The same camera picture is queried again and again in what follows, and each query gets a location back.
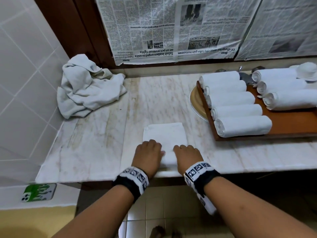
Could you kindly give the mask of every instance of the forearm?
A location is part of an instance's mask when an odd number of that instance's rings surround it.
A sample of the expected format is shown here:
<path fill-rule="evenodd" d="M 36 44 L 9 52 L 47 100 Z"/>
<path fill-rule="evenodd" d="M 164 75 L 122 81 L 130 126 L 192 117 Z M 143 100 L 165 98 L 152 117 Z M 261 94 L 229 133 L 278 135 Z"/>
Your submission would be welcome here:
<path fill-rule="evenodd" d="M 305 224 L 223 177 L 214 178 L 204 191 L 237 238 L 317 237 Z"/>
<path fill-rule="evenodd" d="M 81 212 L 53 238 L 111 238 L 133 204 L 132 193 L 117 185 Z"/>

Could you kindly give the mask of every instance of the person's right hand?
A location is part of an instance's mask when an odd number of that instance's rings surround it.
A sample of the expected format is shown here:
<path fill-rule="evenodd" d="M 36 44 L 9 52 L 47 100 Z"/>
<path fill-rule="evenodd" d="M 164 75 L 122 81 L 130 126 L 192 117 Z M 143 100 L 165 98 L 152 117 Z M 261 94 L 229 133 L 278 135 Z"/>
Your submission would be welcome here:
<path fill-rule="evenodd" d="M 184 176 L 185 171 L 196 164 L 199 161 L 204 161 L 198 149 L 192 147 L 192 145 L 175 145 L 173 148 L 177 158 L 177 170 Z"/>

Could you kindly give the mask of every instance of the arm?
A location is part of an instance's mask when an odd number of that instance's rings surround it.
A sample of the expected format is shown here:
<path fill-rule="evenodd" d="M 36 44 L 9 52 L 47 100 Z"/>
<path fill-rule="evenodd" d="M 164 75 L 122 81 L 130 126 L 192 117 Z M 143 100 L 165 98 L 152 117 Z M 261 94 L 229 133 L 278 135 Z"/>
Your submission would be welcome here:
<path fill-rule="evenodd" d="M 203 161 L 198 149 L 175 146 L 180 174 L 193 164 Z M 204 192 L 238 238 L 316 238 L 317 234 L 266 201 L 241 189 L 223 177 L 216 177 L 204 186 Z"/>
<path fill-rule="evenodd" d="M 132 166 L 143 170 L 149 179 L 156 174 L 164 152 L 154 140 L 140 144 Z M 81 212 L 53 238 L 112 238 L 133 204 L 128 188 L 116 185 L 99 200 Z"/>

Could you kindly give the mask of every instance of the person's right arm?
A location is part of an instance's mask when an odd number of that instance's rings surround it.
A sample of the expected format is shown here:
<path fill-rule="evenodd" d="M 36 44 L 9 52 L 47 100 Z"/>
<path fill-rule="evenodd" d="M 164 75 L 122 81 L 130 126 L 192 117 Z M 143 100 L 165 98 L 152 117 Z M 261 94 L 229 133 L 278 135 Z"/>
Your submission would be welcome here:
<path fill-rule="evenodd" d="M 203 161 L 199 150 L 191 145 L 175 146 L 174 152 L 181 175 L 193 164 Z M 302 222 L 223 177 L 212 179 L 204 186 L 204 192 L 237 238 L 317 237 Z"/>

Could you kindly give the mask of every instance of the hand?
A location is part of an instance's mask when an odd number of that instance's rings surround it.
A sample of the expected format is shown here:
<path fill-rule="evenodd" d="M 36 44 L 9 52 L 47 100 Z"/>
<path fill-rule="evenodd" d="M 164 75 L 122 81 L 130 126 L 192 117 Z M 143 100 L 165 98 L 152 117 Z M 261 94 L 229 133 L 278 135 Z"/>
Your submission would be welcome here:
<path fill-rule="evenodd" d="M 162 145 L 155 140 L 144 141 L 135 150 L 132 166 L 143 170 L 149 179 L 152 179 L 159 169 L 161 159 L 165 154 L 161 151 Z"/>
<path fill-rule="evenodd" d="M 177 170 L 184 176 L 185 171 L 199 161 L 204 161 L 198 149 L 188 145 L 175 145 L 173 148 L 177 158 Z"/>

